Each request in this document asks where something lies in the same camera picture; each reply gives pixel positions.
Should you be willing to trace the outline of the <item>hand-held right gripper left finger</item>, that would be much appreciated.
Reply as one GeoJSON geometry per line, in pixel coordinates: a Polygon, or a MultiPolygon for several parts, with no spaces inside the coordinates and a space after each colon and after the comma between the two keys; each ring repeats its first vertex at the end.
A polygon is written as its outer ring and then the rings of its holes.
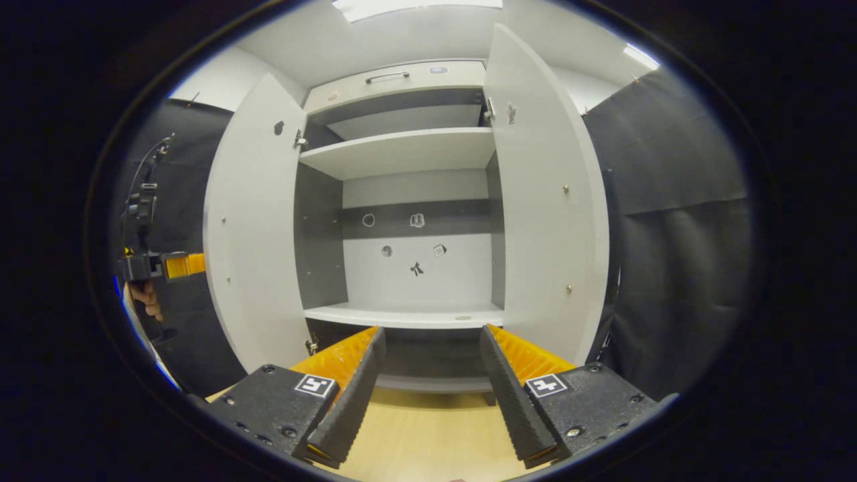
{"type": "Polygon", "coordinates": [[[209,418],[280,458],[338,469],[351,452],[386,357],[373,326],[309,359],[264,364],[212,402],[209,418]]]}

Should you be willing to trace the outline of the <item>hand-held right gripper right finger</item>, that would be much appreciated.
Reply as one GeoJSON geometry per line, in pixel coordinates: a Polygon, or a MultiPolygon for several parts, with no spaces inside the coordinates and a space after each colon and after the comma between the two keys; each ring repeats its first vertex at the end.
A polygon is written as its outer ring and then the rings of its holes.
{"type": "Polygon", "coordinates": [[[665,410],[605,364],[573,366],[495,325],[484,325],[481,361],[506,431],[527,469],[578,463],[642,429],[665,410]]]}

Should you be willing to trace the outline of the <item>beige cabinet door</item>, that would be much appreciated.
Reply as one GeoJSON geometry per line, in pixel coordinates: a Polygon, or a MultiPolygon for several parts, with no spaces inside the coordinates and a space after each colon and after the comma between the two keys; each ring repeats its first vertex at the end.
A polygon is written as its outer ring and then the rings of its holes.
{"type": "Polygon", "coordinates": [[[206,280],[245,372],[308,355],[294,229],[296,139],[306,120],[281,81],[264,74],[228,122],[206,183],[206,280]]]}
{"type": "Polygon", "coordinates": [[[596,151],[558,77],[506,25],[493,28],[483,90],[501,175],[503,326],[581,366],[596,338],[609,274],[596,151]]]}

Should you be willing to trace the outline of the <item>beige double-door shoe cabinet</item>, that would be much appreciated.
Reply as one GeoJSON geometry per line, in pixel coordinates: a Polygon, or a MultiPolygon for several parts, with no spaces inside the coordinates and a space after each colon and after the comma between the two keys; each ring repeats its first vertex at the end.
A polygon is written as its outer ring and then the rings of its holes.
{"type": "MultiPolygon", "coordinates": [[[[372,135],[491,128],[481,88],[392,94],[307,115],[303,153],[372,135]]],[[[341,181],[299,161],[296,257],[303,309],[351,302],[369,309],[491,303],[504,309],[504,206],[497,153],[483,169],[341,181]]],[[[366,326],[305,318],[312,347],[366,326]]],[[[490,384],[477,329],[386,330],[379,387],[478,393],[490,384]]]]}

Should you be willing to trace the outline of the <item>white cabinet shelf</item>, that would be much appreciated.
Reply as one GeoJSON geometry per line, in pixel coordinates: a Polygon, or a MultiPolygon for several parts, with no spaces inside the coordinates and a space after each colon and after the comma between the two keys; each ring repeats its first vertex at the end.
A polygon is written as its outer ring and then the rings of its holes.
{"type": "Polygon", "coordinates": [[[304,317],[342,325],[381,326],[395,329],[477,329],[485,324],[502,326],[504,311],[491,303],[417,308],[369,309],[351,302],[304,311],[304,317]]]}
{"type": "Polygon", "coordinates": [[[460,169],[483,169],[495,155],[490,128],[419,129],[372,135],[312,149],[299,160],[337,180],[460,169]]]}

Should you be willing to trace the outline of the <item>beige cabinet drawer front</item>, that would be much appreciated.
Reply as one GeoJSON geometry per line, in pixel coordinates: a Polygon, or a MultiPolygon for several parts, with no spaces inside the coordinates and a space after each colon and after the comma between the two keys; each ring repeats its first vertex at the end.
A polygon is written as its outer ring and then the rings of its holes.
{"type": "Polygon", "coordinates": [[[475,60],[441,60],[376,68],[310,89],[303,109],[306,113],[315,114],[392,94],[483,88],[485,74],[485,64],[475,60]],[[410,78],[389,78],[373,84],[365,83],[365,79],[370,76],[401,70],[410,72],[410,78]]]}

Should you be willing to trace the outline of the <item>black backdrop cloth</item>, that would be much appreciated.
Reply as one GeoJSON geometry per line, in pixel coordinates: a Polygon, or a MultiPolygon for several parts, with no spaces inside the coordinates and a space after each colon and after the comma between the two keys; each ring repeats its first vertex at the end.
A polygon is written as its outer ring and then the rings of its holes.
{"type": "Polygon", "coordinates": [[[608,287],[590,361],[660,400],[692,387],[747,304],[754,228],[742,159],[667,68],[584,116],[608,204],[608,287]]]}
{"type": "MultiPolygon", "coordinates": [[[[222,108],[164,100],[141,123],[121,164],[111,201],[109,239],[114,259],[123,256],[120,216],[137,165],[153,145],[171,133],[175,133],[175,140],[152,176],[158,183],[158,206],[148,243],[156,252],[202,252],[206,184],[231,118],[232,113],[222,108]]],[[[175,282],[153,279],[162,323],[148,317],[141,304],[132,302],[125,292],[126,280],[120,278],[117,283],[144,347],[180,388],[205,398],[246,375],[218,321],[204,274],[175,282]]]]}

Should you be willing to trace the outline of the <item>long ceiling light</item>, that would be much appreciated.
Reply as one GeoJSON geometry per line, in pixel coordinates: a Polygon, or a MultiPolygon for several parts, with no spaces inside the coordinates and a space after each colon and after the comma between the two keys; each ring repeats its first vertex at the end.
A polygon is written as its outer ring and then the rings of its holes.
{"type": "Polygon", "coordinates": [[[503,0],[331,0],[333,8],[354,23],[362,19],[403,10],[425,8],[484,8],[502,9],[503,0]]]}

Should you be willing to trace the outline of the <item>small ceiling light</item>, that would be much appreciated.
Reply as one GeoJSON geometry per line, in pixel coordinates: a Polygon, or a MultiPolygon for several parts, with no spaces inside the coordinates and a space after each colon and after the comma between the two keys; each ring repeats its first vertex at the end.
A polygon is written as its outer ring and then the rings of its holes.
{"type": "Polygon", "coordinates": [[[628,58],[631,58],[635,62],[649,68],[649,70],[657,70],[660,67],[660,64],[655,60],[655,58],[652,58],[652,56],[640,50],[636,46],[631,45],[631,43],[625,44],[623,53],[627,55],[628,58]]]}

